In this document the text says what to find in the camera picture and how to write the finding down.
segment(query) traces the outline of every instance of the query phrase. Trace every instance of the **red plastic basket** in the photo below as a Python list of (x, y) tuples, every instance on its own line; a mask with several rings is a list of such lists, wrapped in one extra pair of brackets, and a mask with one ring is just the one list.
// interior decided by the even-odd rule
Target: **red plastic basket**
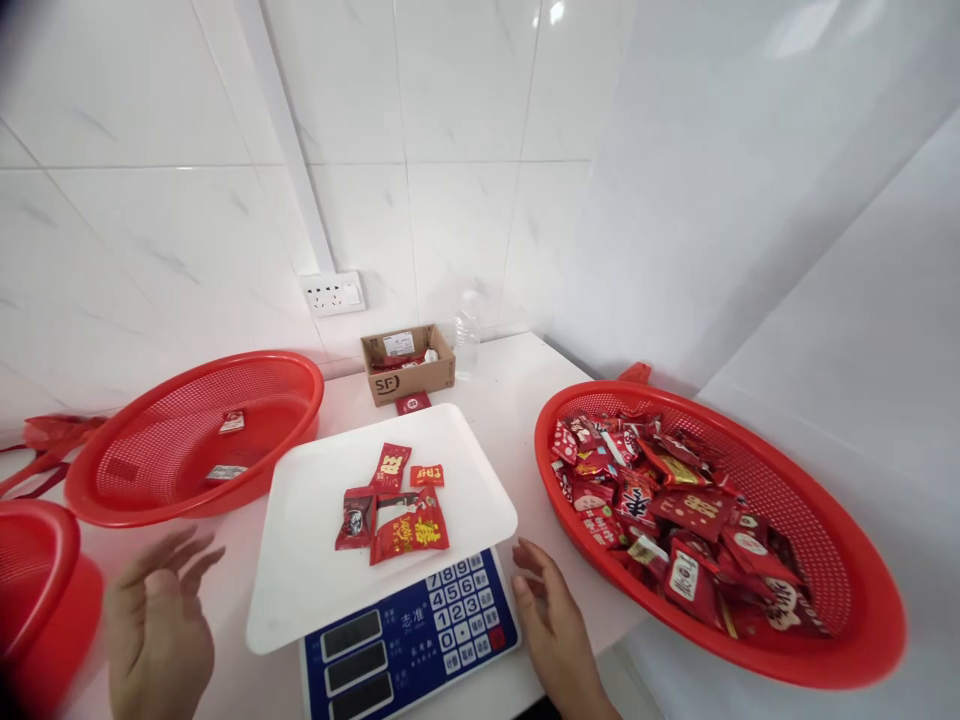
[[(139, 527), (234, 510), (270, 489), (273, 466), (317, 436), (323, 376), (291, 352), (233, 355), (178, 375), (101, 427), (67, 474), (70, 509), (104, 527)], [(244, 428), (221, 434), (224, 413)], [(208, 480), (216, 465), (248, 468)]]
[(103, 580), (69, 511), (0, 503), (0, 657), (30, 717), (53, 717), (97, 631)]
[[(777, 638), (764, 646), (734, 640), (648, 590), (611, 559), (564, 499), (550, 464), (555, 423), (572, 412), (663, 413), (667, 431), (683, 428), (723, 451), (751, 507), (793, 543), (814, 605), (834, 639)], [(880, 555), (853, 518), (817, 482), (774, 447), (737, 423), (686, 398), (632, 383), (587, 382), (557, 393), (537, 421), (537, 464), (564, 530), (614, 585), (702, 648), (747, 670), (820, 689), (862, 688), (882, 680), (906, 647), (903, 604)]]

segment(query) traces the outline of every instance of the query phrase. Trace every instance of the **blue scale panel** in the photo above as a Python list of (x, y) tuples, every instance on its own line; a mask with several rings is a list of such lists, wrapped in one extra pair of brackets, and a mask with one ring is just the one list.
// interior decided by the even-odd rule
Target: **blue scale panel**
[(496, 553), (482, 553), (303, 639), (307, 715), (383, 720), (520, 643)]

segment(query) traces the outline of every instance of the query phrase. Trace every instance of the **cardboard box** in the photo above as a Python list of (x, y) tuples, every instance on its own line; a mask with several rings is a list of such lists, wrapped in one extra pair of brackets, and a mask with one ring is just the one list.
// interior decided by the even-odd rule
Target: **cardboard box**
[[(404, 333), (410, 333), (413, 340), (413, 351), (409, 354), (419, 355), (427, 348), (433, 348), (437, 351), (440, 359), (416, 367), (374, 374), (371, 368), (373, 360), (387, 356), (391, 346), (396, 348), (399, 345), (402, 347), (402, 341), (405, 339)], [(420, 327), (397, 330), (382, 335), (368, 335), (360, 338), (360, 343), (363, 345), (363, 363), (367, 369), (370, 394), (373, 396), (373, 402), (377, 407), (388, 405), (399, 398), (421, 390), (434, 392), (453, 387), (457, 359), (436, 325), (421, 325)]]

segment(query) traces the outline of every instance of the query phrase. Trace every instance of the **electrical outlet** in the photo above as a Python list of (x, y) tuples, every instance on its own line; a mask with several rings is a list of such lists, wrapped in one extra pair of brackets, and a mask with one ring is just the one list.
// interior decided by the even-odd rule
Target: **electrical outlet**
[(360, 274), (357, 272), (302, 275), (300, 286), (314, 317), (329, 317), (367, 309), (360, 287)]

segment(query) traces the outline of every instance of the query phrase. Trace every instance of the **white tray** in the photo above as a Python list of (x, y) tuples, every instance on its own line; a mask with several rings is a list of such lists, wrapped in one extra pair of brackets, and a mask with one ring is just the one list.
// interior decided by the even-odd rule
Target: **white tray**
[[(422, 550), (370, 567), (370, 550), (333, 548), (343, 491), (370, 482), (383, 443), (413, 448), (412, 465), (443, 465), (437, 488), (448, 550)], [(455, 405), (300, 445), (277, 463), (247, 617), (247, 646), (265, 655), (439, 572), (516, 532), (517, 511)]]

